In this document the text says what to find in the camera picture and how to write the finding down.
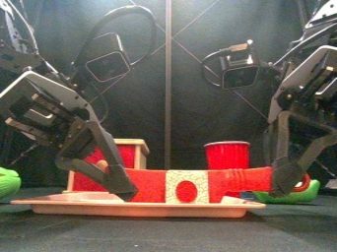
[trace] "small wooden box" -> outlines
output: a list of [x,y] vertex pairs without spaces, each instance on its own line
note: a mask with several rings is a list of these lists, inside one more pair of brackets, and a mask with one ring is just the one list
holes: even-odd
[[115,139],[125,168],[145,169],[149,150],[141,139]]
[[[149,150],[141,139],[115,139],[125,168],[145,169],[145,156]],[[96,163],[104,159],[97,149],[95,153],[85,158],[88,162]],[[93,182],[84,174],[68,172],[67,192],[72,191],[105,191],[105,189]]]

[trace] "robotic manipulator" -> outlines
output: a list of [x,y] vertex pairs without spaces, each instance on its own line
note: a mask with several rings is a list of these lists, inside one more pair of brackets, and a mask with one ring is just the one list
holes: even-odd
[[[259,61],[251,40],[202,61],[202,77],[219,90],[254,85],[260,77],[276,83],[263,141],[274,197],[290,194],[322,151],[337,144],[335,31],[337,1],[317,1],[302,37],[275,63]],[[208,64],[214,59],[220,63],[216,77]]]
[[[145,55],[132,63],[119,36],[115,33],[97,36],[112,19],[128,14],[145,17],[151,37]],[[1,27],[6,28],[0,31],[0,70],[17,76],[0,94],[1,118],[38,145],[56,149],[57,168],[81,172],[111,193],[129,200],[136,188],[128,179],[113,137],[101,127],[80,92],[85,82],[107,82],[124,75],[129,66],[151,53],[155,42],[151,12],[140,6],[124,6],[104,16],[84,41],[71,78],[57,73],[38,55],[32,28],[9,0],[0,0],[0,15]],[[24,24],[26,40],[16,29],[16,19]],[[84,160],[95,148],[100,148],[107,160],[107,171]]]

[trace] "red circle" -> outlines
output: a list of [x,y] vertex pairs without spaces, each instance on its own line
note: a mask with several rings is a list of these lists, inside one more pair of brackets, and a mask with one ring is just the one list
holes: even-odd
[[196,185],[191,181],[182,181],[175,188],[175,195],[182,203],[192,203],[198,196]]

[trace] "metal pole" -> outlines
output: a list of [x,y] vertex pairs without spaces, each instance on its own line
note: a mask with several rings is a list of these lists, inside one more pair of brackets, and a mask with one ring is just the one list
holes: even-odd
[[171,167],[171,0],[165,0],[164,169]]

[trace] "table surface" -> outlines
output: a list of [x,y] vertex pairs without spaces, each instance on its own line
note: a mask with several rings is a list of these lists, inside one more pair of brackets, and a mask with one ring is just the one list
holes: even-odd
[[337,197],[267,205],[239,219],[40,215],[10,200],[57,194],[24,188],[0,201],[0,251],[337,251]]

